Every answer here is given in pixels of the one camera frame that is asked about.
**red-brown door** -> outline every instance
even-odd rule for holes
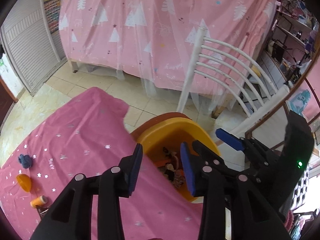
[[[13,102],[13,99],[0,82],[0,126]]]

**blue yarn ball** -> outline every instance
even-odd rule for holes
[[[22,167],[25,169],[28,169],[32,166],[32,159],[29,155],[20,154],[18,156],[18,161],[22,164]]]

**white louvered door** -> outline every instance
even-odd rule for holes
[[[43,15],[40,0],[18,0],[1,26],[7,55],[31,94],[60,62]]]

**orange thread spool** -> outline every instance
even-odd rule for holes
[[[30,202],[30,205],[33,207],[33,208],[36,208],[36,206],[42,206],[44,204],[46,204],[48,202],[48,198],[46,196],[40,196],[40,197],[37,197],[36,199],[32,200]]]

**shelf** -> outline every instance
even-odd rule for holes
[[[304,23],[299,22],[297,19],[293,18],[290,14],[287,14],[285,12],[278,11],[279,13],[282,13],[283,17],[286,18],[289,22],[292,23],[292,25],[297,26],[300,28],[303,32],[311,32],[312,29],[308,25],[305,25]]]
[[[306,46],[306,44],[305,44],[302,40],[298,39],[298,38],[297,38],[296,36],[294,36],[291,32],[289,32],[289,31],[287,31],[286,29],[280,27],[279,25],[277,25],[277,27],[278,27],[281,31],[283,31],[285,34],[287,34],[287,35],[289,35],[291,38],[293,38],[293,39],[294,39],[296,42],[298,42],[301,46],[303,46],[303,48]]]
[[[287,78],[286,78],[285,74],[280,69],[280,64],[278,62],[276,62],[276,60],[271,56],[271,54],[268,51],[265,50],[265,52],[271,58],[272,62],[276,65],[277,69],[280,71],[280,73],[283,76],[284,80],[287,81]]]

